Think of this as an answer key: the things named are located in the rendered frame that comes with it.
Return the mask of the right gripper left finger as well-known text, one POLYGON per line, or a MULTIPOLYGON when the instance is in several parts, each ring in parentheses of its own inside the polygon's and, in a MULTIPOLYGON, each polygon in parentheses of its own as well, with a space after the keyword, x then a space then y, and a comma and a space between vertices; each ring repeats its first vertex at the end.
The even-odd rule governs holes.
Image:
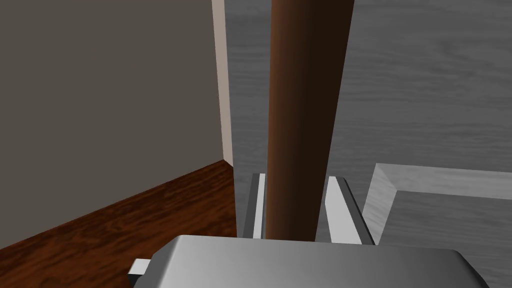
POLYGON ((265 238, 266 174, 253 173, 248 194, 243 238, 265 238))

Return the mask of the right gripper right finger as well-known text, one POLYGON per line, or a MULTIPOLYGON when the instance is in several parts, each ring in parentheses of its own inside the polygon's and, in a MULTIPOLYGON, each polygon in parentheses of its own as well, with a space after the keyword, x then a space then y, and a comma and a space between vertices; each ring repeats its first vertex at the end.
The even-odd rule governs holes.
POLYGON ((324 205, 332 243, 375 245, 344 177, 327 178, 324 205))

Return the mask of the brown bar door handle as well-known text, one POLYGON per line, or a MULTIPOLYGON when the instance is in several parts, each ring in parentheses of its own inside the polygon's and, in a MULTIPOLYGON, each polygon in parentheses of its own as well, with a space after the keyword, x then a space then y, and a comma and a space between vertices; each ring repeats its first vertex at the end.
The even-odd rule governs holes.
POLYGON ((266 238, 316 238, 355 0, 272 0, 266 238))

